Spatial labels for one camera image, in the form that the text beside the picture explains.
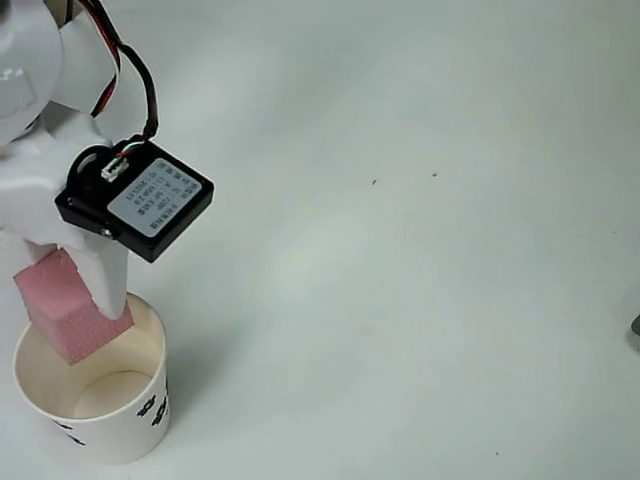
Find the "paper cup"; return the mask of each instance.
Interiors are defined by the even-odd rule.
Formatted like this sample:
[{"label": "paper cup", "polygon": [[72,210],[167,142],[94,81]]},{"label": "paper cup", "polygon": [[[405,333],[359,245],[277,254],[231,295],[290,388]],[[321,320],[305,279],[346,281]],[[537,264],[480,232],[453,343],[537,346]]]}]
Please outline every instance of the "paper cup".
[{"label": "paper cup", "polygon": [[81,362],[69,365],[29,325],[18,343],[14,375],[33,409],[53,421],[78,453],[127,463],[160,443],[169,424],[162,322],[129,294],[134,325]]}]

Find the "white table surface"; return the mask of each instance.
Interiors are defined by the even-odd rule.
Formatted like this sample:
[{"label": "white table surface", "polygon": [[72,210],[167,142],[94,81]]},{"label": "white table surface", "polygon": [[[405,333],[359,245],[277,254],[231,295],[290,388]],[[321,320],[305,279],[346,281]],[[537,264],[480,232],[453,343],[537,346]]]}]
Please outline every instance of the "white table surface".
[{"label": "white table surface", "polygon": [[[5,275],[2,478],[638,478],[638,2],[108,6],[158,142],[218,187],[131,263],[173,423],[134,464],[77,458],[13,386]],[[56,97],[85,109],[109,78],[93,35],[65,34]],[[109,136],[141,93],[127,70]]]}]

